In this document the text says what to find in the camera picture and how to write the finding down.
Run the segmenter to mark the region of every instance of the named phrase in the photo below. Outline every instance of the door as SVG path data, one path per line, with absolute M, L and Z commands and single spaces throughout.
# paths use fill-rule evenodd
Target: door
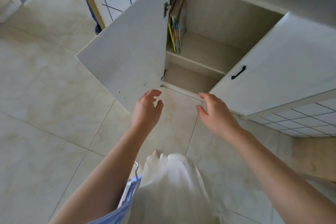
M 137 0 L 79 54 L 78 60 L 130 112 L 161 85 L 169 0 Z
M 249 115 L 335 88 L 336 30 L 288 13 L 211 93 Z

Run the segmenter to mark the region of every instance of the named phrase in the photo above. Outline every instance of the black cabinet handle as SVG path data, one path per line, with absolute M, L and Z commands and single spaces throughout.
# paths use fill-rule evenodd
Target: black cabinet handle
M 240 70 L 239 73 L 237 73 L 236 75 L 233 75 L 233 76 L 231 77 L 231 80 L 233 80 L 233 79 L 236 78 L 238 75 L 240 75 L 242 72 L 244 72 L 245 69 L 246 69 L 246 66 L 243 66 L 243 68 Z

